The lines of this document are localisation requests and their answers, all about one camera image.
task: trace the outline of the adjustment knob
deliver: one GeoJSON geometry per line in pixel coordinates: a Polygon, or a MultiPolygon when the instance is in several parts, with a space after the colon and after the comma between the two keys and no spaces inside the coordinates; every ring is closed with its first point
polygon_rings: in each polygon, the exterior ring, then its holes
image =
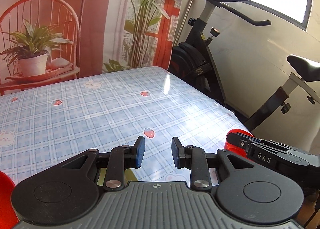
{"type": "Polygon", "coordinates": [[[221,34],[221,32],[219,30],[217,30],[216,28],[211,28],[210,34],[214,37],[217,37],[221,34]]]}
{"type": "Polygon", "coordinates": [[[286,114],[291,108],[291,105],[289,103],[286,103],[285,105],[282,106],[281,112],[283,114],[286,114]]]}
{"type": "Polygon", "coordinates": [[[188,20],[188,24],[189,24],[190,26],[193,26],[193,25],[195,24],[195,22],[196,22],[196,19],[195,19],[195,18],[190,18],[190,19],[188,20]]]}
{"type": "Polygon", "coordinates": [[[307,96],[308,100],[312,104],[316,104],[315,100],[311,96],[307,96]]]}

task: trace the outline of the wooden tray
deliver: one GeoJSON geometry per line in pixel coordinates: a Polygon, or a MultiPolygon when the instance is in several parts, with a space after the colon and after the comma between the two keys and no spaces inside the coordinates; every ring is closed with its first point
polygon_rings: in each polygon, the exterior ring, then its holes
{"type": "Polygon", "coordinates": [[[72,70],[72,63],[69,63],[67,66],[65,66],[63,68],[58,68],[55,70],[48,69],[42,75],[24,77],[22,72],[19,72],[19,73],[12,75],[12,76],[6,77],[4,80],[11,79],[11,80],[14,80],[18,83],[34,83],[34,82],[40,82],[40,81],[44,81],[44,80],[53,78],[55,76],[61,75],[65,72],[68,72],[71,70],[72,70]]]}

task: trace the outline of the blue plaid tablecloth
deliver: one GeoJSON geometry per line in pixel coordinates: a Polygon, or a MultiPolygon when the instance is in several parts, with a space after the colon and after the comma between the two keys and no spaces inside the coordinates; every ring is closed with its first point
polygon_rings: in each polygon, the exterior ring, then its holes
{"type": "Polygon", "coordinates": [[[90,148],[100,152],[146,138],[141,181],[186,180],[171,139],[206,152],[223,148],[234,114],[160,67],[53,84],[0,97],[0,170],[15,184],[90,148]]]}

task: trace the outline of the grey ribbed plate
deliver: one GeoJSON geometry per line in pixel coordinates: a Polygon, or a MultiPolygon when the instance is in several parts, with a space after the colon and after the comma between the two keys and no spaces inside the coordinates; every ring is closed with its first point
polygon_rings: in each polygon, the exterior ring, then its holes
{"type": "MultiPolygon", "coordinates": [[[[81,219],[45,227],[20,222],[14,229],[250,229],[222,212],[208,193],[190,190],[184,182],[130,182],[119,192],[103,195],[97,206],[81,219]]],[[[293,221],[269,226],[302,228],[293,221]]]]}

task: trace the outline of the white flower pot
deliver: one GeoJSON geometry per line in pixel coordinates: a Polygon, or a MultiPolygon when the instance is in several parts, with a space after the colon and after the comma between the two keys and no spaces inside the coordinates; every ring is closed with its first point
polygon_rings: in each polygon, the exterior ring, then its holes
{"type": "Polygon", "coordinates": [[[47,58],[48,55],[43,54],[33,58],[19,59],[18,63],[23,76],[30,77],[44,74],[47,58]]]}

